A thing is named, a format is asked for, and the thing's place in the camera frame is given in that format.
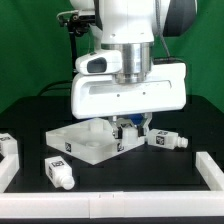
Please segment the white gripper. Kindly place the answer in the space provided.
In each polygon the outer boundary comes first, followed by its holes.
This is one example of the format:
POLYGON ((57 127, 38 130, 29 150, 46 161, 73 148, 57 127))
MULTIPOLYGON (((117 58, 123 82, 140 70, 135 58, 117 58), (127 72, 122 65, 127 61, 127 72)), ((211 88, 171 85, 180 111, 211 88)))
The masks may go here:
POLYGON ((78 119, 110 117, 112 135, 122 138, 117 117, 141 114, 139 134, 145 136, 152 120, 150 112, 182 109, 186 104, 186 65, 153 65, 140 83, 118 84, 113 75, 78 74, 72 83, 71 110, 78 119))

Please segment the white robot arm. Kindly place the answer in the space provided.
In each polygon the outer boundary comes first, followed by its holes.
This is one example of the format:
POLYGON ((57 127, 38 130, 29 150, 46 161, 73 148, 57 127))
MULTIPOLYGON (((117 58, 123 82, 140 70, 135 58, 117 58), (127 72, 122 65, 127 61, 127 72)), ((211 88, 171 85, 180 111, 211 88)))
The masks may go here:
POLYGON ((197 0, 74 1, 96 39, 92 53, 75 62, 72 113, 78 119, 108 117, 116 139, 132 114, 181 109, 186 103, 186 64, 154 58, 156 37, 185 33, 197 15, 197 0))

